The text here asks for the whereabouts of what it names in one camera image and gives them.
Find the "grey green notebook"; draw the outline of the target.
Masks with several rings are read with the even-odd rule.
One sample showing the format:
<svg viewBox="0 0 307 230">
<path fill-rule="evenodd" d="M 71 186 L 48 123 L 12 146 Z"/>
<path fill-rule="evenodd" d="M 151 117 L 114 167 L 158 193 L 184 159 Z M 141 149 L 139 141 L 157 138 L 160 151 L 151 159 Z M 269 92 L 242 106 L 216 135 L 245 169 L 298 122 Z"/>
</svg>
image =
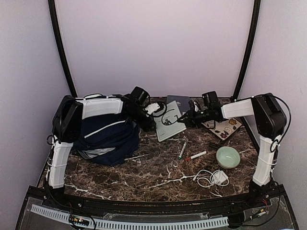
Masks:
<svg viewBox="0 0 307 230">
<path fill-rule="evenodd" d="M 177 121 L 181 117 L 181 112 L 176 101 L 168 103 L 166 108 L 164 107 L 153 115 L 156 123 L 157 139 L 159 142 L 187 129 L 184 123 Z"/>
</svg>

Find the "dark blue notebook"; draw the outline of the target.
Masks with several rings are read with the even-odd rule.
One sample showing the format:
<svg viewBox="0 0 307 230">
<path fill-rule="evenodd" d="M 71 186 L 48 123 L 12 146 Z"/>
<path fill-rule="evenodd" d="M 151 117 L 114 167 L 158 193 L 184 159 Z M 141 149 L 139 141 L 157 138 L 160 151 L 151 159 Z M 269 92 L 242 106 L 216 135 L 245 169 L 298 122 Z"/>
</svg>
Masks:
<svg viewBox="0 0 307 230">
<path fill-rule="evenodd" d="M 190 98 L 188 96 L 168 95 L 166 97 L 167 103 L 171 103 L 173 101 L 176 101 L 177 106 L 182 115 L 184 115 L 184 113 L 190 109 L 189 106 Z"/>
</svg>

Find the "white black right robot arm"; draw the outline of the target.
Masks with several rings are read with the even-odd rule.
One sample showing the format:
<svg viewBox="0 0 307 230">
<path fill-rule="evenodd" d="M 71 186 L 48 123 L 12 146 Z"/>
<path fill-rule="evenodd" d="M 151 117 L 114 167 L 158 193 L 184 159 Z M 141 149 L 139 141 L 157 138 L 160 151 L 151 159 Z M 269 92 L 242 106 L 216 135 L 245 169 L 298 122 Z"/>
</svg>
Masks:
<svg viewBox="0 0 307 230">
<path fill-rule="evenodd" d="M 249 208 L 255 208 L 275 184 L 272 174 L 277 163 L 278 148 L 290 127 L 292 117 L 285 115 L 280 106 L 282 99 L 272 93 L 259 94 L 225 105 L 220 104 L 215 91 L 204 93 L 202 98 L 206 110 L 196 110 L 194 103 L 189 102 L 190 109 L 177 121 L 195 127 L 212 120 L 222 122 L 234 117 L 255 118 L 260 135 L 260 150 L 249 192 L 245 196 L 245 204 Z"/>
</svg>

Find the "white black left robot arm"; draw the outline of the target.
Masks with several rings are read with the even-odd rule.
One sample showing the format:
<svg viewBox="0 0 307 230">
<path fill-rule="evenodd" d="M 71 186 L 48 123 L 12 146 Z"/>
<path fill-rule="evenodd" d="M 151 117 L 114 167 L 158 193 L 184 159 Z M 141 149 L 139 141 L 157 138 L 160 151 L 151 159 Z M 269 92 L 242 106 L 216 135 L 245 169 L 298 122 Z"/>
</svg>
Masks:
<svg viewBox="0 0 307 230">
<path fill-rule="evenodd" d="M 135 87 L 126 95 L 92 94 L 84 98 L 66 95 L 54 115 L 46 174 L 49 201 L 63 209 L 68 199 L 61 192 L 69 153 L 96 164 L 122 164 L 138 148 L 139 131 L 156 128 L 154 113 L 161 106 L 151 103 L 144 89 Z"/>
</svg>

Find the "navy blue student backpack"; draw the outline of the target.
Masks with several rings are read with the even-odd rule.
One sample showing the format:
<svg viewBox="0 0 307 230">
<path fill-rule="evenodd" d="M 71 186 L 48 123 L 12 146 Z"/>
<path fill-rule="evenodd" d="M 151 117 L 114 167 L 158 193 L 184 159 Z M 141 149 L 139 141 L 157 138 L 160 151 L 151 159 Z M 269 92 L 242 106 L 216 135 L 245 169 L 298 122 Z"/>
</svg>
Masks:
<svg viewBox="0 0 307 230">
<path fill-rule="evenodd" d="M 138 149 L 139 130 L 127 115 L 89 117 L 82 121 L 80 137 L 72 150 L 93 163 L 116 166 Z"/>
</svg>

